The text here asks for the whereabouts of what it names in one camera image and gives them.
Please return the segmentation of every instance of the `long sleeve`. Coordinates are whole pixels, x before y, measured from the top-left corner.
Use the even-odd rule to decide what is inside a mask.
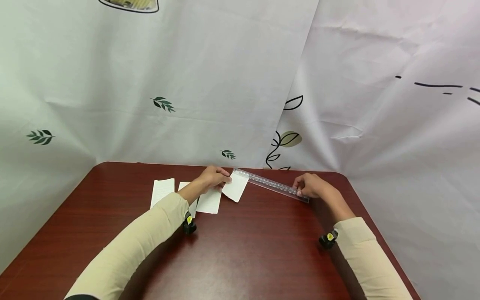
[[[130,223],[82,272],[65,298],[116,300],[140,263],[183,223],[188,202],[170,193]]]
[[[337,244],[368,300],[410,300],[410,293],[363,218],[335,224]]]

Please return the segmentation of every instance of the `white card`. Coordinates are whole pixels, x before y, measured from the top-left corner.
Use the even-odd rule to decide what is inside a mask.
[[[238,202],[240,201],[243,190],[247,185],[248,178],[236,173],[232,173],[230,177],[232,178],[232,181],[230,183],[225,183],[222,193],[233,201]]]
[[[152,201],[150,202],[150,208],[152,208],[163,197],[167,196],[171,192],[175,191],[175,179],[170,178],[166,180],[155,180],[153,182]]]
[[[189,184],[189,182],[183,182],[181,181],[179,183],[179,191],[181,189],[183,189],[187,184]],[[192,218],[195,219],[195,212],[197,211],[197,202],[198,200],[195,200],[191,205],[190,207],[188,208],[188,211],[190,212],[190,215],[192,215]]]
[[[215,189],[210,189],[206,194],[201,195],[197,204],[197,212],[207,214],[218,214],[220,206],[220,197],[222,193]]]

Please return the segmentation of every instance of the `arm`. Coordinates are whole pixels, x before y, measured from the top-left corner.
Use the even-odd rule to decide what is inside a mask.
[[[212,187],[231,180],[222,168],[207,167],[178,193],[170,193],[114,238],[75,281],[66,299],[116,300],[140,263],[166,241],[185,219],[189,205]]]
[[[336,242],[368,300],[412,299],[392,263],[361,217],[356,217],[341,193],[315,174],[303,174],[293,185],[298,195],[322,198],[338,231]]]

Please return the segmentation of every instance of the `clear plastic ruler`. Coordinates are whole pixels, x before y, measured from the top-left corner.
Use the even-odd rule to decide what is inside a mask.
[[[292,188],[290,186],[287,186],[285,184],[267,179],[267,178],[262,177],[262,176],[252,174],[250,172],[241,170],[239,168],[233,169],[233,172],[240,175],[240,176],[247,177],[249,179],[249,182],[251,182],[253,184],[256,184],[258,186],[269,189],[271,191],[283,194],[283,195],[288,196],[290,198],[297,199],[297,200],[300,200],[300,201],[305,202],[305,203],[308,203],[309,200],[310,200],[309,197],[299,197],[299,196],[297,196],[297,190],[295,190],[294,188]]]

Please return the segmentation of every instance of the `fabric backdrop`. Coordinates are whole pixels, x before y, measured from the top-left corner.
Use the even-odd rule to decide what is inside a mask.
[[[422,299],[480,298],[479,13],[320,1],[266,156],[344,174]]]
[[[479,9],[4,1],[0,271],[95,164],[213,163],[346,175],[423,299],[479,298]]]

